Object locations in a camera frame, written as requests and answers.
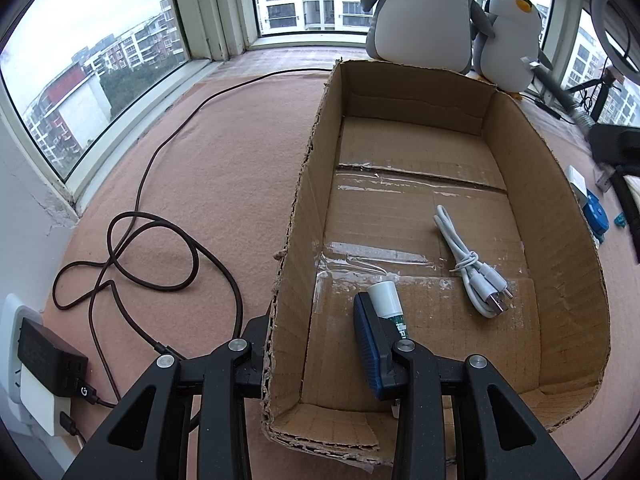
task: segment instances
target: orange beak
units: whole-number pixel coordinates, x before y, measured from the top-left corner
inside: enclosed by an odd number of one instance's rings
[[[527,2],[525,2],[524,0],[516,0],[516,5],[523,12],[531,12],[531,6]]]

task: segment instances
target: cable plug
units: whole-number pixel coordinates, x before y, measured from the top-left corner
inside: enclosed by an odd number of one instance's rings
[[[506,312],[509,308],[500,300],[498,290],[480,273],[471,268],[469,272],[469,283],[478,293],[478,296],[496,314]]]
[[[62,428],[71,436],[74,436],[78,439],[78,444],[80,445],[80,449],[82,449],[84,447],[84,445],[86,444],[86,440],[84,439],[84,436],[82,436],[82,433],[80,433],[80,430],[78,430],[78,427],[76,426],[76,423],[74,422],[74,420],[68,416],[65,412],[60,412],[60,426],[62,426]]]
[[[480,274],[482,274],[487,281],[495,287],[495,290],[503,292],[510,300],[513,299],[513,295],[507,288],[507,280],[500,275],[500,272],[487,264],[480,265],[480,267],[478,267],[478,272],[480,272]]]
[[[78,394],[78,397],[82,397],[86,400],[89,404],[95,404],[98,402],[97,390],[80,379],[76,381],[76,394]]]
[[[158,352],[160,355],[164,355],[164,354],[171,354],[172,356],[174,356],[178,361],[184,361],[186,359],[186,357],[184,355],[182,355],[180,352],[178,352],[176,349],[171,348],[169,345],[163,345],[161,342],[156,341],[156,343],[154,345],[152,345],[152,347],[154,348],[154,350],[156,352]]]

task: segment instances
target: white usb cable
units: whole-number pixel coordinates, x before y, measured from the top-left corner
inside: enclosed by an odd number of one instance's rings
[[[467,249],[443,206],[437,206],[433,219],[456,259],[456,267],[451,272],[459,272],[462,276],[466,293],[476,310],[489,318],[506,312],[509,307],[500,300],[500,293],[513,299],[507,281],[493,267],[481,262],[475,251]]]

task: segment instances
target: white cap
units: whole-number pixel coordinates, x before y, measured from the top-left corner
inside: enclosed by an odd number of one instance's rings
[[[394,282],[380,282],[371,285],[367,292],[378,317],[402,316],[402,307]]]

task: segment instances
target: tree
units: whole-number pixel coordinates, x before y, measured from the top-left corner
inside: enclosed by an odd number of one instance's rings
[[[109,70],[100,76],[100,85],[111,104],[111,119],[149,90],[178,65],[175,56],[155,64],[142,64],[134,69]]]

